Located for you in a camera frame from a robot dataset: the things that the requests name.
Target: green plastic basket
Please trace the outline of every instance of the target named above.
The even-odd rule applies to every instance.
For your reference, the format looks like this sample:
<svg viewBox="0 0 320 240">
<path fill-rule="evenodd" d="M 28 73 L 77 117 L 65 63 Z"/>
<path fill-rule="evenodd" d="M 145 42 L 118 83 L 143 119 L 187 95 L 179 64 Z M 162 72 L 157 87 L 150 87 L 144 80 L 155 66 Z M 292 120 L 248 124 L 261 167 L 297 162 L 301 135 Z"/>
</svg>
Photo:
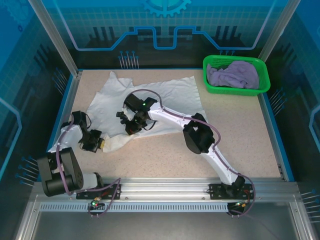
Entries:
<svg viewBox="0 0 320 240">
<path fill-rule="evenodd" d="M 220 66 L 230 65 L 234 61 L 245 61 L 251 63 L 259 77 L 259 89 L 233 88 L 225 86 L 211 86 L 207 80 L 207 65 L 217 69 Z M 203 60 L 203 80 L 206 90 L 211 94 L 231 94 L 242 96 L 256 96 L 265 93 L 270 88 L 270 79 L 266 64 L 260 59 L 245 56 L 222 56 L 209 55 Z"/>
</svg>

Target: white cloth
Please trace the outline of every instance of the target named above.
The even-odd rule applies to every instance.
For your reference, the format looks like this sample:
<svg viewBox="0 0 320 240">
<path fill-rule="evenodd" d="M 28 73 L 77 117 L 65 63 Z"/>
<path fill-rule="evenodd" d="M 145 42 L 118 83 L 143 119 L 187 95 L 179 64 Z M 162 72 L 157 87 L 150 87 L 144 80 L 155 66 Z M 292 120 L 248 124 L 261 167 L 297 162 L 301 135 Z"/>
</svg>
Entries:
<svg viewBox="0 0 320 240">
<path fill-rule="evenodd" d="M 134 86 L 132 81 L 131 78 L 118 79 L 116 74 L 111 72 L 109 79 L 100 92 L 95 94 L 87 110 L 92 121 L 90 128 L 100 130 L 103 133 L 102 137 L 105 139 L 103 152 L 115 151 L 134 138 L 179 132 L 162 122 L 156 122 L 149 131 L 142 130 L 130 136 L 126 133 L 125 125 L 120 123 L 121 120 L 116 117 L 116 113 L 122 111 L 126 96 L 137 89 L 149 89 L 157 92 L 162 97 L 163 105 L 175 111 L 190 115 L 200 113 L 206 118 L 194 76 L 137 86 Z M 158 100 L 156 95 L 147 91 L 135 92 L 134 95 L 142 100 L 147 97 Z"/>
</svg>

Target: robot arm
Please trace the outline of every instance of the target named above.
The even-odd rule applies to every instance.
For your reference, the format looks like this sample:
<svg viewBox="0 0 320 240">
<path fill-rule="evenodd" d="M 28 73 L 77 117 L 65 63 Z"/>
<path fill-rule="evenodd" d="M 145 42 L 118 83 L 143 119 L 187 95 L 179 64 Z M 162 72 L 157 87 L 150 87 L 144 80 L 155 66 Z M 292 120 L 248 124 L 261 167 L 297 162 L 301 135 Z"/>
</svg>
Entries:
<svg viewBox="0 0 320 240">
<path fill-rule="evenodd" d="M 66 192 L 60 172 L 55 172 L 58 168 L 57 145 L 59 145 L 58 157 L 63 166 L 64 180 L 70 192 L 103 186 L 102 178 L 98 173 L 82 173 L 73 150 L 78 147 L 78 143 L 81 143 L 82 149 L 95 153 L 97 149 L 103 147 L 104 140 L 100 138 L 102 132 L 94 129 L 88 131 L 84 112 L 76 111 L 72 115 L 73 125 L 67 131 L 71 123 L 65 122 L 62 125 L 59 140 L 44 157 L 37 160 L 43 191 L 48 197 Z"/>
<path fill-rule="evenodd" d="M 191 120 L 195 119 L 205 122 L 206 120 L 201 114 L 186 115 L 161 106 L 153 98 L 148 97 L 143 101 L 133 94 L 130 94 L 125 99 L 124 104 L 131 111 L 135 112 L 133 119 L 129 120 L 124 112 L 118 112 L 116 116 L 121 119 L 122 124 L 125 124 L 125 130 L 129 135 L 135 134 L 146 127 L 148 119 L 166 123 L 182 131 L 189 150 L 203 156 L 217 172 L 226 195 L 234 197 L 238 194 L 239 189 L 245 183 L 245 179 L 237 175 L 238 172 L 230 166 L 219 149 L 216 146 L 214 147 L 215 139 L 210 127 Z"/>
</svg>

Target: beige countertop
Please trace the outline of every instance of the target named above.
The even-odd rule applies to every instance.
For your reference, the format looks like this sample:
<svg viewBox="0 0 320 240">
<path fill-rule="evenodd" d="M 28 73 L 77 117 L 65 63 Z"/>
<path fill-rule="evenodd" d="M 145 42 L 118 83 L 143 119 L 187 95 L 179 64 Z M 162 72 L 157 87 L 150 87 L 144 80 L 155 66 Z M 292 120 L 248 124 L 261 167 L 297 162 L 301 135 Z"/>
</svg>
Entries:
<svg viewBox="0 0 320 240">
<path fill-rule="evenodd" d="M 133 84 L 195 77 L 209 123 L 221 133 L 219 149 L 240 173 L 250 177 L 279 177 L 274 151 L 257 97 L 210 94 L 202 70 L 114 70 L 118 78 L 133 78 Z M 84 70 L 72 111 L 86 112 L 107 79 L 110 70 Z M 103 153 L 75 150 L 84 172 L 122 178 L 206 178 L 217 173 L 201 156 L 191 152 L 182 133 L 136 138 L 121 149 Z"/>
</svg>

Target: gear icon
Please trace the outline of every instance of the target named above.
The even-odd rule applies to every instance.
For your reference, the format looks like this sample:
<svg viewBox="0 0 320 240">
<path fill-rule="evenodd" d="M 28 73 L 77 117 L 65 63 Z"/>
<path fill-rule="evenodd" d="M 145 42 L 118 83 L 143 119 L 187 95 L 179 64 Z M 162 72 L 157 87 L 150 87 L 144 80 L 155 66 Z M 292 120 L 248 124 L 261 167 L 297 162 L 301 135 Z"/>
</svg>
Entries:
<svg viewBox="0 0 320 240">
<path fill-rule="evenodd" d="M 18 25 L 22 25 L 28 18 L 29 9 L 27 0 L 0 0 L 0 7 L 6 7 Z"/>
<path fill-rule="evenodd" d="M 150 14 L 155 14 L 157 17 L 162 15 L 166 18 L 174 14 L 180 14 L 180 10 L 187 9 L 186 5 L 191 3 L 191 0 L 141 0 L 144 10 L 149 10 Z"/>
</svg>

